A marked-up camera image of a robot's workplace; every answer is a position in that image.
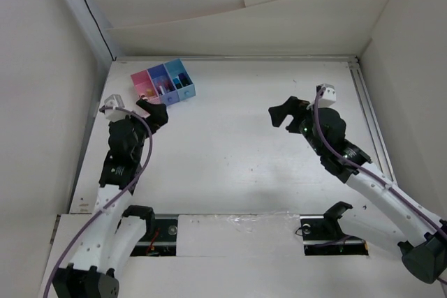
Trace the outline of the pink capped white marker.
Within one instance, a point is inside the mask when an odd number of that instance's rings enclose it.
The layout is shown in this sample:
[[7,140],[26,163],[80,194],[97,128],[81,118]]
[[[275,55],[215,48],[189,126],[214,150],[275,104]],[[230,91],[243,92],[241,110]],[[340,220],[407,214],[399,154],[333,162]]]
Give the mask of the pink capped white marker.
[[163,85],[160,83],[157,84],[157,90],[158,90],[160,96],[165,94],[165,92],[163,90]]

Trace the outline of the blue capped black highlighter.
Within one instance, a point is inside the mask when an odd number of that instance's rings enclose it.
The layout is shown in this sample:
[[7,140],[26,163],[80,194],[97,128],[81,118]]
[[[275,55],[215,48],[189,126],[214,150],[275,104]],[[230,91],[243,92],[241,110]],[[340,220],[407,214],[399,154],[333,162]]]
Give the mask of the blue capped black highlighter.
[[175,85],[176,89],[181,89],[182,88],[182,83],[179,81],[178,78],[174,78],[173,82],[174,82],[174,85]]

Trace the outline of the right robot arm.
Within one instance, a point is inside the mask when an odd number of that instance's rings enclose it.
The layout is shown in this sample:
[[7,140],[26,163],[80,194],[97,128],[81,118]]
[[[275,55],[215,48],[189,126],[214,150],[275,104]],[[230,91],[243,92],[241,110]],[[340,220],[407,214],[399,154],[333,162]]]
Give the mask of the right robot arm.
[[419,281],[446,282],[446,220],[409,197],[349,142],[336,110],[291,96],[268,112],[276,128],[291,116],[286,130],[302,135],[325,170],[364,197],[358,204],[338,202],[324,213],[329,237],[361,238],[399,257]]

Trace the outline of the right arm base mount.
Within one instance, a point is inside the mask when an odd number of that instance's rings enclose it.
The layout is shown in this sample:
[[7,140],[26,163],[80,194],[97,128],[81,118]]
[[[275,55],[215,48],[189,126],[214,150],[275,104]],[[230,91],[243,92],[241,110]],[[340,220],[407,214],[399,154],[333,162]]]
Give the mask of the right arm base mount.
[[324,214],[300,215],[300,225],[295,236],[302,239],[306,256],[368,256],[364,240],[342,232],[339,219],[353,207],[345,202],[331,206]]

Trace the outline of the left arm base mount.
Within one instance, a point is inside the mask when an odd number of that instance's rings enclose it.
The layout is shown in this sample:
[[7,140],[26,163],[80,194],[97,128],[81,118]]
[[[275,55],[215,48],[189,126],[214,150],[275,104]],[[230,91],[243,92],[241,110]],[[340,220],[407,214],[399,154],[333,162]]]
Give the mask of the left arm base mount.
[[176,256],[178,215],[146,214],[147,231],[137,242],[131,257],[171,257]]

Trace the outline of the red transparent pen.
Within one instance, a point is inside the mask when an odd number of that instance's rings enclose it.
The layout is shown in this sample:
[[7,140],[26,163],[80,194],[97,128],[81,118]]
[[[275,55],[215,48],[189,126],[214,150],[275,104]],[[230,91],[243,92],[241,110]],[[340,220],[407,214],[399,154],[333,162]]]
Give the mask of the red transparent pen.
[[163,89],[165,90],[165,92],[169,92],[168,85],[166,84],[166,81],[165,81],[164,78],[163,78],[163,80],[162,80],[162,84],[163,84]]
[[171,92],[171,91],[175,90],[174,86],[172,85],[172,82],[170,80],[166,80],[165,81],[165,85],[166,85],[166,88],[167,88],[168,92]]

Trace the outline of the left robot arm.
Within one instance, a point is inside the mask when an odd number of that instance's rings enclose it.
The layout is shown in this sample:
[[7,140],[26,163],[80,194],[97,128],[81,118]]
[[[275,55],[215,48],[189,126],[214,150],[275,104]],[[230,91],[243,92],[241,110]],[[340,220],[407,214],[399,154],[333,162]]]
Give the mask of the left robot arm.
[[103,162],[94,210],[68,243],[47,280],[43,296],[117,297],[119,273],[140,239],[155,233],[151,207],[134,205],[133,194],[150,157],[145,145],[168,123],[167,106],[144,98],[136,105],[146,117],[127,110],[118,95],[100,108],[109,121],[108,152]]

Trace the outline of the purple capped black highlighter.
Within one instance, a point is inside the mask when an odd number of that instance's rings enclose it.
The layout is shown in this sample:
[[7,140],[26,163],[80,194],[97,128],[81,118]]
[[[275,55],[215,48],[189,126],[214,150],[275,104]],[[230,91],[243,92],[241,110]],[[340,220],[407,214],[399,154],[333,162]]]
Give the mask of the purple capped black highlighter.
[[179,80],[182,83],[183,87],[187,87],[190,85],[189,78],[184,73],[179,74]]

